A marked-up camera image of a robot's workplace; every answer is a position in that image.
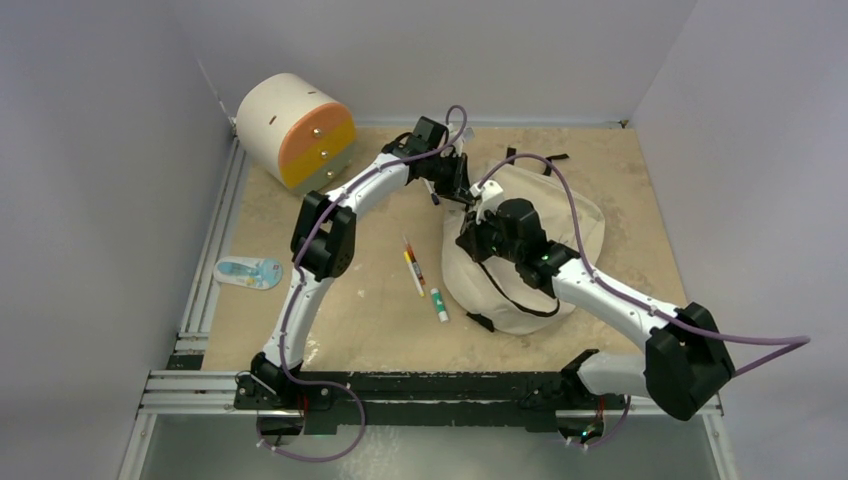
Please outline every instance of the gray wall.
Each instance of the gray wall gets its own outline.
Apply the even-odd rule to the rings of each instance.
[[[634,125],[687,293],[813,337],[726,389],[742,478],[845,478],[848,3],[700,0]]]
[[[359,122],[629,118],[695,0],[173,0],[231,115],[297,73]]]
[[[161,0],[0,5],[0,478],[115,478],[225,117]]]

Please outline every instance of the wooden table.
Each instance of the wooden table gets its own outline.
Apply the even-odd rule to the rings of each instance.
[[[351,178],[404,131],[362,128],[353,164],[329,188]],[[599,268],[651,296],[684,304],[683,288],[651,181],[633,130],[485,128],[467,147],[470,162],[501,159],[508,146],[571,158],[558,167],[606,217]],[[541,171],[527,161],[519,165]],[[289,250],[300,199],[260,167],[251,167],[231,255],[274,257],[285,276],[268,291],[224,285],[218,297],[204,370],[243,370],[262,349],[288,291]],[[525,336],[490,333],[467,317],[441,278],[443,207],[423,185],[383,200],[357,224],[351,267],[327,294],[310,332],[305,370],[559,370],[586,348],[635,352],[625,337],[583,310]],[[402,256],[412,242],[425,279],[442,291],[451,321],[441,324],[429,298],[415,291]]]

